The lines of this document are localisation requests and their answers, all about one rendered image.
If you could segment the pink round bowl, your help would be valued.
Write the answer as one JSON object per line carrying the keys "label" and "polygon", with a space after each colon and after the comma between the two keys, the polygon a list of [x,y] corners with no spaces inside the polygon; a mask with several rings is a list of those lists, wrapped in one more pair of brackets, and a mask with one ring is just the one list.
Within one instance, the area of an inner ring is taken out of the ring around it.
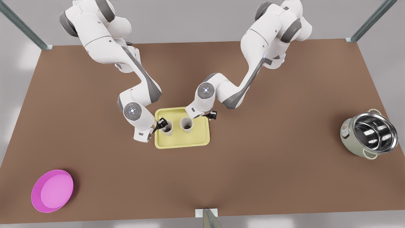
{"label": "pink round bowl", "polygon": [[39,212],[51,213],[61,209],[75,190],[72,176],[64,170],[51,170],[43,174],[31,192],[32,206]]}

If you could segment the white IKEA cup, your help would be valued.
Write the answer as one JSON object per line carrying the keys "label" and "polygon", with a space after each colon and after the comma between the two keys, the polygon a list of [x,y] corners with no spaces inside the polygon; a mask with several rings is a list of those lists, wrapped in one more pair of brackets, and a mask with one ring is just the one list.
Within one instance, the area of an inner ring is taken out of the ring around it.
{"label": "white IKEA cup", "polygon": [[185,133],[191,133],[194,122],[191,118],[184,117],[181,119],[179,125]]}
{"label": "white IKEA cup", "polygon": [[172,136],[173,134],[173,124],[171,121],[166,120],[167,125],[160,129],[160,132],[164,133],[166,136]]}

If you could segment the pale green steel-lined pot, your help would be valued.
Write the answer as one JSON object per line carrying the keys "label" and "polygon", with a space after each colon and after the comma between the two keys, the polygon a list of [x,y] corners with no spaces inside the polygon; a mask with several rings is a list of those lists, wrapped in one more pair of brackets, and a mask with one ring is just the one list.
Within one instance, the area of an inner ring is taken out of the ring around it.
{"label": "pale green steel-lined pot", "polygon": [[393,151],[399,144],[397,130],[376,109],[344,121],[340,126],[339,136],[347,150],[369,160]]}

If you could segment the silver frame post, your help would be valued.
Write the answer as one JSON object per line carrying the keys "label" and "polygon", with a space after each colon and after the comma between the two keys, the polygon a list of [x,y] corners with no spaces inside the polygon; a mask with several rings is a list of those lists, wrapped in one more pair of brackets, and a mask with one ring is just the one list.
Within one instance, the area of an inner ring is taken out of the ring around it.
{"label": "silver frame post", "polygon": [[363,23],[362,26],[351,36],[345,38],[347,43],[357,43],[369,29],[397,2],[398,0],[384,0],[375,12]]}
{"label": "silver frame post", "polygon": [[46,44],[3,0],[0,0],[0,12],[41,50],[53,49],[53,45]]}
{"label": "silver frame post", "polygon": [[224,228],[218,220],[218,209],[195,209],[195,217],[203,219],[203,228]]}

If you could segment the yellow rectangular tray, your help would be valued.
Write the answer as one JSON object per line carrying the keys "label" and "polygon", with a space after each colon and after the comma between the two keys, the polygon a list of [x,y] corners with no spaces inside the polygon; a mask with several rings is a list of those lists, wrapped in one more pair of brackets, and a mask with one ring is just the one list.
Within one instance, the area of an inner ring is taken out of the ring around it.
{"label": "yellow rectangular tray", "polygon": [[155,146],[158,149],[182,148],[190,146],[204,146],[210,141],[209,120],[206,117],[198,117],[193,120],[190,133],[185,133],[180,127],[180,121],[188,118],[184,107],[158,109],[156,119],[164,118],[172,123],[172,135],[167,136],[158,130],[155,132]]}

